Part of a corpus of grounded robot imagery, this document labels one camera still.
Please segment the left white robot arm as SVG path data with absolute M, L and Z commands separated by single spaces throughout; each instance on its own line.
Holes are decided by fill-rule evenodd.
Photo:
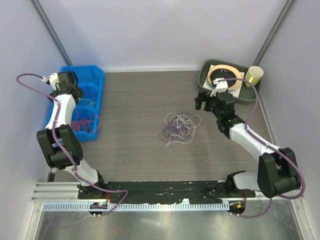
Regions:
M 85 160 L 82 146 L 71 128 L 72 115 L 84 92 L 73 71 L 53 73 L 46 84 L 53 88 L 48 99 L 53 110 L 45 129 L 36 134 L 44 158 L 51 168 L 70 173 L 79 181 L 79 190 L 100 200 L 107 192 L 101 174 Z

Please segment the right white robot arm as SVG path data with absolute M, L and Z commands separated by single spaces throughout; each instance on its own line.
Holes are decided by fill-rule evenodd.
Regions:
M 235 102 L 230 93 L 210 96 L 209 93 L 199 92 L 195 98 L 195 108 L 212 112 L 219 131 L 242 146 L 258 162 L 257 172 L 242 170 L 227 176 L 225 190 L 230 197 L 236 198 L 244 190 L 252 190 L 273 198 L 302 186 L 294 151 L 271 144 L 252 131 L 247 122 L 236 115 Z

